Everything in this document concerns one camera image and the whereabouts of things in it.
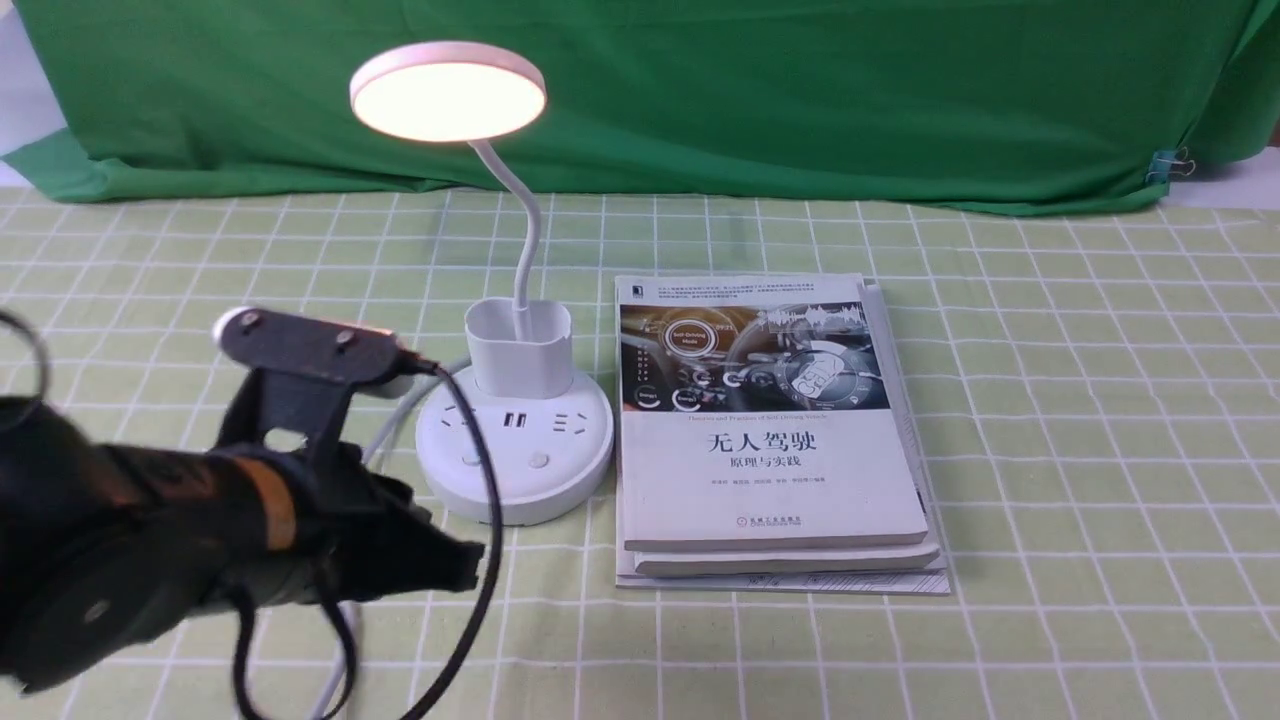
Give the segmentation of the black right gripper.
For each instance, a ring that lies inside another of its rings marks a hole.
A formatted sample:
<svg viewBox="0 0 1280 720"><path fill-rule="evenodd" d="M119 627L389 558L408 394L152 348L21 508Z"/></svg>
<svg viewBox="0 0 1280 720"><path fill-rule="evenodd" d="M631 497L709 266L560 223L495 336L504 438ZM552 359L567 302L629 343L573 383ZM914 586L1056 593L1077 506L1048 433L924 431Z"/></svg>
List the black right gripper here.
<svg viewBox="0 0 1280 720"><path fill-rule="evenodd" d="M355 602L477 587L484 544L447 534L406 483L365 466L358 446L339 442L321 464L294 450L291 470L298 527L291 553L301 565L291 602L319 603L321 583L334 600Z"/></svg>

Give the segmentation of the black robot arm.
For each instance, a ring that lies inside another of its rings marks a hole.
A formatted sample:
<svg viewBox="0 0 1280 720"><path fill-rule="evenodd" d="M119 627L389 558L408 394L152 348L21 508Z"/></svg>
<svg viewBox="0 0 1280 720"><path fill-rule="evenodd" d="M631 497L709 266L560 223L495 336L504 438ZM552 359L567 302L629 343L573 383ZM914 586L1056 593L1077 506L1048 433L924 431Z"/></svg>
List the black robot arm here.
<svg viewBox="0 0 1280 720"><path fill-rule="evenodd" d="M349 443L326 469L261 445L95 443L6 396L1 465L3 678L27 693L187 619L477 585L484 547Z"/></svg>

